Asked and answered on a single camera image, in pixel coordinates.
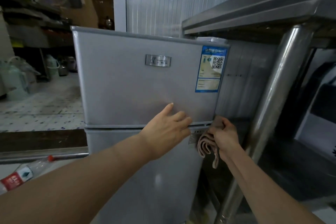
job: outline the qr code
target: qr code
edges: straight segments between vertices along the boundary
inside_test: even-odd
[[[222,69],[223,57],[213,57],[212,69]]]

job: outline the brown towel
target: brown towel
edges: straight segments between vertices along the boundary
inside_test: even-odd
[[[210,127],[217,127],[219,129],[224,129],[224,124],[220,116],[216,116],[210,125]],[[212,162],[212,167],[217,168],[218,166],[218,146],[215,142],[215,139],[212,134],[208,133],[208,130],[205,131],[198,140],[197,143],[198,153],[202,158],[205,157],[205,154],[211,154],[211,151],[215,154],[215,160]]]

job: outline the blue sticker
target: blue sticker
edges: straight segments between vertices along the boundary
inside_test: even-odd
[[[203,46],[195,92],[218,92],[227,47]]]

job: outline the freezer door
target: freezer door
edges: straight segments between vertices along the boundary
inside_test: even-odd
[[[196,90],[201,53],[205,45],[226,50],[227,46],[81,27],[76,30],[87,127],[141,127],[171,102],[174,112],[185,111],[194,124],[213,119],[218,92]],[[166,66],[153,66],[157,63]]]
[[[206,127],[192,128],[200,135]],[[86,130],[90,154],[139,132]],[[137,171],[106,203],[99,224],[180,224],[188,219],[202,165],[190,137]]]

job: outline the hand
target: hand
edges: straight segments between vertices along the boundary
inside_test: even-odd
[[[227,154],[235,147],[240,147],[236,127],[227,119],[222,118],[225,128],[223,130],[211,127],[208,132],[213,134],[219,148],[219,155],[226,162]]]
[[[191,134],[188,126],[192,119],[185,112],[168,116],[173,106],[173,103],[168,104],[139,133],[149,146],[151,159],[160,158]]]

